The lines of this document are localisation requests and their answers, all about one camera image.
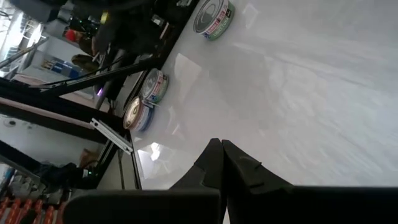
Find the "orange object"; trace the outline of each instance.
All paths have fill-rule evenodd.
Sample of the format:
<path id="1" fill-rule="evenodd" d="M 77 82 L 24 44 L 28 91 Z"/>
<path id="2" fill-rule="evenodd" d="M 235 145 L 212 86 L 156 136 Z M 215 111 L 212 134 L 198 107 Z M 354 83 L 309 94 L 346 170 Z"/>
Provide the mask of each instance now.
<path id="1" fill-rule="evenodd" d="M 26 200 L 25 205 L 22 208 L 15 224 L 18 224 L 21 221 L 21 219 L 26 215 L 27 211 L 29 211 L 29 209 L 31 208 L 32 204 L 33 201 L 31 199 Z"/>
<path id="2" fill-rule="evenodd" d="M 6 197 L 4 199 L 4 201 L 2 201 L 0 204 L 0 220 L 1 220 L 2 216 L 4 215 L 6 208 L 8 207 L 8 203 L 10 203 L 10 199 L 8 197 Z"/>
<path id="3" fill-rule="evenodd" d="M 49 206 L 44 216 L 44 224 L 51 224 L 54 219 L 54 207 Z"/>
<path id="4" fill-rule="evenodd" d="M 19 198 L 15 199 L 11 206 L 10 213 L 8 213 L 5 224 L 14 224 L 18 218 L 19 206 L 21 205 L 21 200 Z"/>
<path id="5" fill-rule="evenodd" d="M 65 209 L 65 206 L 67 205 L 66 202 L 63 202 L 61 204 L 60 209 L 58 210 L 58 214 L 57 214 L 57 221 L 55 222 L 55 224 L 63 224 L 63 220 L 62 220 L 62 216 L 63 216 L 63 210 Z"/>
<path id="6" fill-rule="evenodd" d="M 43 206 L 43 201 L 42 200 L 38 200 L 35 204 L 35 211 L 37 213 L 37 216 L 33 222 L 33 224 L 39 224 L 39 222 L 42 219 L 42 206 Z"/>

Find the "black metal frame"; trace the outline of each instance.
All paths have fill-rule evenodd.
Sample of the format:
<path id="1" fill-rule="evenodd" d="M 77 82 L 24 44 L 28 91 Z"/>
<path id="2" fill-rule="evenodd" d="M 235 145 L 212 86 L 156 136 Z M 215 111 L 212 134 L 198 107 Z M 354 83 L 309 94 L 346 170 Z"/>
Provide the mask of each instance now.
<path id="1" fill-rule="evenodd" d="M 168 56 L 170 55 L 175 43 L 180 37 L 180 34 L 182 33 L 198 2 L 199 0 L 193 0 L 191 4 L 186 9 L 184 9 L 185 15 L 183 19 L 181 19 L 178 24 L 175 24 L 171 27 L 171 33 L 167 37 L 167 41 L 165 42 L 166 44 L 163 46 L 161 52 L 147 60 L 143 60 L 139 63 L 119 68 L 110 72 L 104 72 L 93 77 L 85 77 L 82 79 L 74 80 L 73 82 L 62 82 L 54 86 L 39 86 L 39 88 L 29 88 L 29 86 L 9 82 L 8 80 L 0 78 L 0 98 L 11 100 L 18 103 L 19 105 L 25 106 L 21 108 L 15 105 L 1 104 L 0 113 L 23 119 L 25 121 L 44 126 L 46 128 L 54 129 L 56 131 L 72 134 L 81 138 L 89 139 L 100 143 L 106 142 L 103 153 L 100 156 L 99 163 L 96 166 L 95 183 L 90 184 L 93 187 L 97 187 L 102 177 L 104 176 L 104 173 L 106 172 L 106 169 L 108 168 L 111 160 L 119 150 L 118 147 L 110 141 L 106 141 L 104 136 L 102 136 L 96 130 L 88 129 L 77 124 L 69 123 L 67 121 L 49 118 L 44 115 L 37 114 L 33 111 L 25 110 L 26 106 L 49 111 L 55 114 L 66 116 L 68 118 L 73 118 L 87 124 L 90 123 L 92 118 L 95 118 L 106 123 L 115 131 L 122 134 L 122 136 L 127 136 L 127 138 L 131 140 L 129 137 L 129 132 L 123 128 L 122 118 L 65 100 L 63 98 L 60 98 L 59 96 L 88 88 L 96 84 L 108 82 L 116 78 L 126 77 L 133 73 L 150 70 L 152 68 L 161 69 Z M 140 77 L 139 82 L 137 82 L 137 85 L 133 88 L 130 98 L 139 94 L 139 90 L 142 88 L 142 84 L 146 76 L 147 72 L 144 72 L 143 75 Z M 5 150 L 0 151 L 0 157 L 3 157 L 4 160 L 9 160 L 9 158 L 15 158 L 15 156 L 19 156 L 20 158 L 18 161 L 15 161 L 15 165 L 19 167 L 29 167 L 31 165 L 30 162 L 26 162 L 26 160 L 28 159 L 24 159 L 25 157 L 30 157 L 19 152 L 17 149 L 10 147 L 7 148 L 7 152 L 5 152 Z M 141 181 L 139 180 L 139 175 L 137 171 L 137 159 L 135 158 L 135 154 L 132 154 L 132 162 L 134 168 L 136 169 L 134 175 L 136 187 L 138 189 L 141 189 Z"/>

